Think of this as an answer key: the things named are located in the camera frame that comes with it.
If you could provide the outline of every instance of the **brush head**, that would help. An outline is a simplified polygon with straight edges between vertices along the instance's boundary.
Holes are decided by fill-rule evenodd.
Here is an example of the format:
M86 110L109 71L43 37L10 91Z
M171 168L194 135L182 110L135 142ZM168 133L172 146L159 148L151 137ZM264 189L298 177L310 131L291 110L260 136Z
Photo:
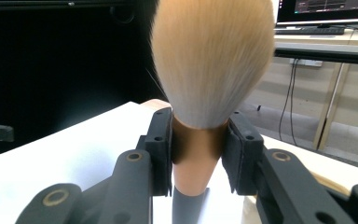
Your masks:
M270 0L160 0L151 45L174 115L225 123L265 73L274 50Z

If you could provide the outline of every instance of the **white tabletop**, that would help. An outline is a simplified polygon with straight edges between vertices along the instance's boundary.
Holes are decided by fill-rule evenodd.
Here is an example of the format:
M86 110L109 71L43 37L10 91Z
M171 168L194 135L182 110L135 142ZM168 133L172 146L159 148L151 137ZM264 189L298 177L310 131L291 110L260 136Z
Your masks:
M87 189L110 176L118 155L146 134L153 109L127 103L23 147L0 155L0 224L14 223L40 190L57 183ZM268 148L290 150L313 172L350 189L358 168L265 138ZM243 197L230 193L219 163L200 223L241 223ZM154 223L171 223L172 198L154 198Z

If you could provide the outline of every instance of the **brush ferrule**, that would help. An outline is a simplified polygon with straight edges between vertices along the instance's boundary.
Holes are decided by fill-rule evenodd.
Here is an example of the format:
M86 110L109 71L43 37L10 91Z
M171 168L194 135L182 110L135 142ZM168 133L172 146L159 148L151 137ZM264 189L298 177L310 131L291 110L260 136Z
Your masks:
M212 129L194 129L172 119L172 162L176 188L187 196L205 191L220 156L227 122Z

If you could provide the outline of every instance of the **computer monitor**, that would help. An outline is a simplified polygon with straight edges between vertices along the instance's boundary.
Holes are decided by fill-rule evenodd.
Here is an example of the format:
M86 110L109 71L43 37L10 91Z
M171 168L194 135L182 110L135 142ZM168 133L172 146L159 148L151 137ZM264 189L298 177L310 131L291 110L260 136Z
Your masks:
M358 24L358 0L276 0L277 27Z

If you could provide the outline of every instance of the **electrical outlet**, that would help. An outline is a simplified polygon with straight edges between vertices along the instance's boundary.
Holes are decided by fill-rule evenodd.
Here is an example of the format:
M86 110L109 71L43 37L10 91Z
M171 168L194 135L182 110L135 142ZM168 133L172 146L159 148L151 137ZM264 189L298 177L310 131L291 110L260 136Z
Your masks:
M293 64L295 62L294 59L290 59L290 64ZM306 66L312 66L312 67L322 67L322 65L324 64L323 61L315 61L315 60L305 60L305 59L300 59L298 60L297 65L306 65Z

